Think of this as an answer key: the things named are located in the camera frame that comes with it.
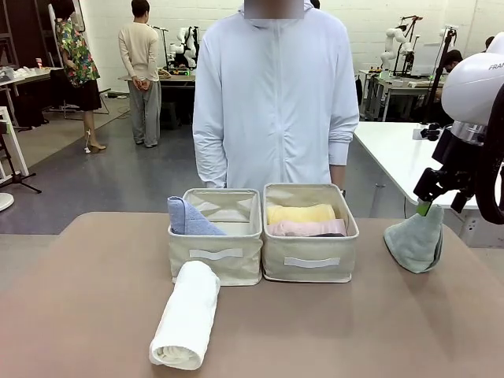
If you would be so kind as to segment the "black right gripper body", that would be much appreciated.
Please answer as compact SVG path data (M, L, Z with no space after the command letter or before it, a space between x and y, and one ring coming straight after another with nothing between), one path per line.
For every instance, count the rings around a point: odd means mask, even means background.
M432 155L442 165L436 170L436 184L445 191L466 187L476 170L479 156L479 145L462 140L450 129L445 129Z

